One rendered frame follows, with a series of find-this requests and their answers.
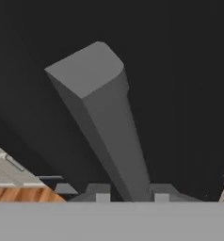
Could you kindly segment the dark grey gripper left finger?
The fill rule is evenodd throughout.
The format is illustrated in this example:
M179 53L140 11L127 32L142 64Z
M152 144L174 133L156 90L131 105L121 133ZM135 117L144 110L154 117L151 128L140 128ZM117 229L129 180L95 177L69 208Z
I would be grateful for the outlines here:
M109 184L90 184L85 193L76 196L72 201L110 202Z

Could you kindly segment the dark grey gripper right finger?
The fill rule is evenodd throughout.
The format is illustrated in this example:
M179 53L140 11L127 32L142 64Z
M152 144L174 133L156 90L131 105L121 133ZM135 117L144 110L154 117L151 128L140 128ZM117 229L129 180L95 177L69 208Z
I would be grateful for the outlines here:
M155 202L199 202L199 200L180 193L172 184L151 184Z

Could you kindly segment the black fridge door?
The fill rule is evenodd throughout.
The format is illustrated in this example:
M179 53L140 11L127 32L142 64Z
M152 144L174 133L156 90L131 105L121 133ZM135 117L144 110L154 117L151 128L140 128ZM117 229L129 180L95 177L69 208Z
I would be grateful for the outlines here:
M92 43L124 65L151 184L224 188L224 0L0 0L0 148L77 192L125 201L45 69Z

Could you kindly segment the pale grey cupboard door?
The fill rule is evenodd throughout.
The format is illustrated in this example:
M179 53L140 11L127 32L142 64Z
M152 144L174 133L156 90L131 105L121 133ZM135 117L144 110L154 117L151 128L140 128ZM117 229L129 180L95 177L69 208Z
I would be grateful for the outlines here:
M44 183L27 169L19 171L6 159L0 148L0 187L44 187Z

